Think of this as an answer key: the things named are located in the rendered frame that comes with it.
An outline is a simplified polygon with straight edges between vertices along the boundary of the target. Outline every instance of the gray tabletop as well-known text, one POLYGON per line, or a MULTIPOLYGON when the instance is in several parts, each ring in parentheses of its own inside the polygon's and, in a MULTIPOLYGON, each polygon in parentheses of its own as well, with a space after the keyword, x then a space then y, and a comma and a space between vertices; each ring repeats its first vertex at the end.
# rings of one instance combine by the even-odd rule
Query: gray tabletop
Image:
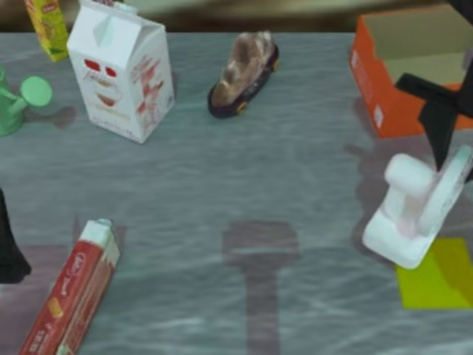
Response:
MULTIPOLYGON (((177 105, 141 146, 88 122, 68 60, 50 63, 34 35, 0 35, 9 82, 38 74, 55 90, 0 140, 34 268, 1 288, 0 353, 18 351, 73 229, 105 217, 124 253, 81 354, 473 354, 470 312, 404 310, 392 266, 360 247, 392 155, 431 158, 424 137, 373 137, 347 68, 353 36, 276 34, 280 71, 243 117, 219 121, 205 99, 234 36, 169 35, 177 105)), ((472 192, 442 235, 469 236, 472 192)))

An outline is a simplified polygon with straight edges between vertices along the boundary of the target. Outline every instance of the cardboard box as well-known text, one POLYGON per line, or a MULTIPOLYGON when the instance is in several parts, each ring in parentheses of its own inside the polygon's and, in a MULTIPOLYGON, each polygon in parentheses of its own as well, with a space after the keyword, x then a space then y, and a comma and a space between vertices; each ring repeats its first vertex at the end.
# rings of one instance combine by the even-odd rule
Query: cardboard box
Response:
POLYGON ((67 48, 89 119, 144 143, 174 106, 166 29, 121 3, 80 3, 67 48))
POLYGON ((75 355, 119 258, 112 224, 89 221, 19 355, 75 355))
POLYGON ((39 43, 53 62, 67 58, 67 28, 59 0, 24 0, 39 43))
MULTIPOLYGON (((425 101, 395 83, 410 73, 459 89, 470 47, 473 27, 449 5, 361 16, 350 69, 378 136, 422 134, 418 116, 425 101)), ((460 116, 456 129, 466 128, 473 128, 473 120, 460 116)))

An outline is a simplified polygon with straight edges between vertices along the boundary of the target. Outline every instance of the white object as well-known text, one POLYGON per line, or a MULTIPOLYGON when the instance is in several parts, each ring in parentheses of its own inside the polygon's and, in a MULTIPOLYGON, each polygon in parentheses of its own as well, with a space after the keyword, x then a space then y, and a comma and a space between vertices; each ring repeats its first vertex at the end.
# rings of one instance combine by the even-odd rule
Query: white object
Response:
POLYGON ((130 6, 80 3, 67 48, 89 119, 144 143, 174 106, 166 29, 130 6))
POLYGON ((472 169, 469 146, 460 147, 439 173, 409 155, 394 156, 384 173, 387 195, 364 230, 363 244, 403 268, 417 268, 472 169))

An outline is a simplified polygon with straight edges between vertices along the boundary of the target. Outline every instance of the milk carton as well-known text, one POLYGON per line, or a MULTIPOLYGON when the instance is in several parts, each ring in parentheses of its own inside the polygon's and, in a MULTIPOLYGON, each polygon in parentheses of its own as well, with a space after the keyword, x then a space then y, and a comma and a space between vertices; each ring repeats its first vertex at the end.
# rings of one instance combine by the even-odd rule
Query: milk carton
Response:
POLYGON ((166 29, 125 4, 80 3, 67 48, 89 119, 144 143, 174 106, 166 29))

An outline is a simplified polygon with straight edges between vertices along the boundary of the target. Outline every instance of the green watering can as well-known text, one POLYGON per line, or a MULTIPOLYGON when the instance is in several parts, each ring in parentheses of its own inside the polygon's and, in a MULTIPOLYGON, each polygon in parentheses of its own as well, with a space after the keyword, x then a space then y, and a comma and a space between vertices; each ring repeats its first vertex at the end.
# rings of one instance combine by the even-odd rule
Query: green watering can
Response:
POLYGON ((38 76, 30 76, 20 86, 20 95, 8 87, 5 70, 0 67, 0 137, 11 135, 23 124, 23 110, 27 106, 45 107, 51 102, 50 84, 38 76))

